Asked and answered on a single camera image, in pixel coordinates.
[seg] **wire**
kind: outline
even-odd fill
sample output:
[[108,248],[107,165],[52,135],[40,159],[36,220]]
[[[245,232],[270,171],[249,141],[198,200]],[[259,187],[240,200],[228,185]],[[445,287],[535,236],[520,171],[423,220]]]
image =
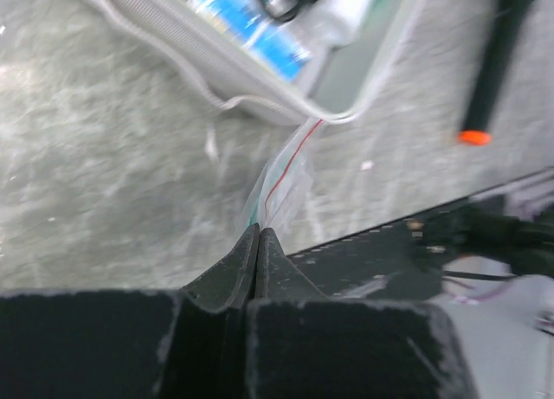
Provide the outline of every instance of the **wire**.
[[462,278],[464,280],[489,280],[489,281],[507,281],[518,278],[518,275],[485,275],[472,274],[469,272],[443,271],[443,277]]
[[279,184],[283,181],[283,178],[285,178],[285,175],[288,173],[288,170],[291,168],[291,164],[293,163],[294,159],[296,158],[296,156],[298,155],[298,153],[300,152],[300,148],[302,148],[302,146],[304,145],[304,143],[308,140],[308,138],[310,138],[310,136],[315,132],[315,130],[317,128],[319,128],[319,126],[323,123],[323,120],[320,119],[317,124],[315,124],[314,126],[312,126],[312,128],[310,129],[310,131],[306,134],[306,136],[302,139],[302,141],[299,143],[298,147],[296,148],[296,150],[294,151],[294,154],[291,156],[291,159],[288,160],[288,163],[287,165],[285,166],[285,170],[283,170],[282,174],[280,175],[279,179],[277,180],[277,182],[274,184],[274,186],[272,187],[272,189],[269,191],[269,194],[267,194],[267,197],[266,197],[266,201],[264,202],[264,206],[266,208],[266,218],[269,218],[269,210],[267,208],[267,203],[269,202],[269,199],[271,198],[272,194],[275,192],[275,190],[277,190],[277,187],[279,187]]
[[485,302],[490,299],[496,298],[503,293],[505,293],[509,288],[512,287],[513,282],[507,281],[503,283],[502,285],[499,285],[498,287],[494,288],[490,293],[484,293],[482,295],[479,295],[477,297],[472,297],[471,299],[479,302]]

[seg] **white object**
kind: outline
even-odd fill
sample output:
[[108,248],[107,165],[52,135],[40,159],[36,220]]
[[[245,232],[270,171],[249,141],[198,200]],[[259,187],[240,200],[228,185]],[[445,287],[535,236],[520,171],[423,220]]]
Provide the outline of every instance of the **white object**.
[[361,171],[371,170],[372,168],[373,168],[373,161],[363,161],[360,164],[360,170]]
[[310,28],[326,44],[343,47],[354,42],[374,0],[318,0],[308,13]]
[[537,330],[535,320],[553,286],[552,279],[533,275],[477,305],[453,303],[448,295],[431,300],[454,321],[480,398],[552,397],[552,336]]

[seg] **gray fabric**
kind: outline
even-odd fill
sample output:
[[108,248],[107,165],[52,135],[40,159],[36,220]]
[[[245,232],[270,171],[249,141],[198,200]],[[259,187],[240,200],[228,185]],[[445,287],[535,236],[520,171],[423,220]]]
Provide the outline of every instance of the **gray fabric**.
[[[319,141],[288,253],[551,164],[554,0],[526,25],[493,143],[453,141],[492,1],[429,0],[367,116]],[[0,287],[192,280],[231,248],[233,221],[290,130],[214,116],[78,0],[31,7],[0,51]],[[216,164],[203,149],[209,121]]]

